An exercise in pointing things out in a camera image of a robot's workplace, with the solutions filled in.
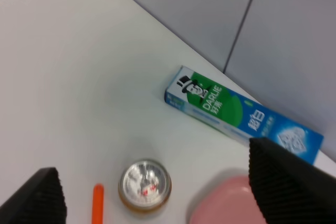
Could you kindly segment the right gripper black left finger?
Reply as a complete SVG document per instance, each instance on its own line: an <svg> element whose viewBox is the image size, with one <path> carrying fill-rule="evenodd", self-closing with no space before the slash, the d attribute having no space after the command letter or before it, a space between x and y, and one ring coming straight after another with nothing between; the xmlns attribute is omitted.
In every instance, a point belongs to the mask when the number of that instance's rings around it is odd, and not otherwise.
<svg viewBox="0 0 336 224"><path fill-rule="evenodd" d="M1 223L66 223L67 206L59 173L39 169L1 205Z"/></svg>

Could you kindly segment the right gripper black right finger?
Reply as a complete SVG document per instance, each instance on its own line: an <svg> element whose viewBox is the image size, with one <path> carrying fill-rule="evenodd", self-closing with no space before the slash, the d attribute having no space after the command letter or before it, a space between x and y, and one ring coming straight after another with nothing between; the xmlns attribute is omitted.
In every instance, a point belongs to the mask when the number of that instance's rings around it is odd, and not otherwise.
<svg viewBox="0 0 336 224"><path fill-rule="evenodd" d="M249 184L266 223L335 223L335 177L267 138L249 140Z"/></svg>

